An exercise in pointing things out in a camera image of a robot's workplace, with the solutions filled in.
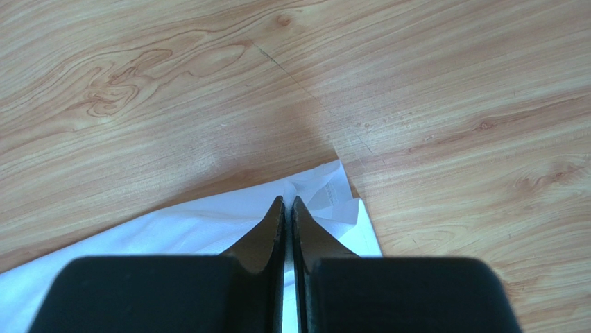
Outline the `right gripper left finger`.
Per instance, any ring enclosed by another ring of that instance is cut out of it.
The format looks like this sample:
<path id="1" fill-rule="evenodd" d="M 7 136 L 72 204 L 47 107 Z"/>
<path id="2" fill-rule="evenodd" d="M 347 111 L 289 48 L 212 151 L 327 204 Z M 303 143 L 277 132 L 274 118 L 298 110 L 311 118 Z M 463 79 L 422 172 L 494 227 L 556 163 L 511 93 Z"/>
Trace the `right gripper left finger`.
<path id="1" fill-rule="evenodd" d="M 219 255 L 82 257 L 66 265 L 31 332 L 278 332 L 285 205 Z"/>

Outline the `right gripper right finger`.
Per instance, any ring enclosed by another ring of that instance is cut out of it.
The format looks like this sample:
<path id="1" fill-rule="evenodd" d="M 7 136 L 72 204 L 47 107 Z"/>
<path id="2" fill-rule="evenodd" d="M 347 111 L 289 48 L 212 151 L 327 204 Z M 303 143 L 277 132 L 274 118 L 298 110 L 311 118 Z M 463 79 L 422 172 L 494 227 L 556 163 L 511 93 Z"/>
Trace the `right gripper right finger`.
<path id="1" fill-rule="evenodd" d="M 361 257 L 291 210 L 301 332 L 519 332 L 502 283 L 469 257 Z"/>

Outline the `white t-shirt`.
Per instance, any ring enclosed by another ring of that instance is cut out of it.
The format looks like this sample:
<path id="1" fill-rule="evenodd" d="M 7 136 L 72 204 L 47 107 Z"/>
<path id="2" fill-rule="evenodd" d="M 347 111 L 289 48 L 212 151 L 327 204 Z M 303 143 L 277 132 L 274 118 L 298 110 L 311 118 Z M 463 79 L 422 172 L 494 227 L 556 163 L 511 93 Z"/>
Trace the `white t-shirt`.
<path id="1" fill-rule="evenodd" d="M 143 215 L 1 274 L 1 331 L 27 332 L 57 274 L 91 255 L 217 255 L 253 229 L 281 196 L 301 198 L 314 219 L 362 257 L 381 250 L 364 202 L 352 194 L 341 161 L 262 185 Z"/>

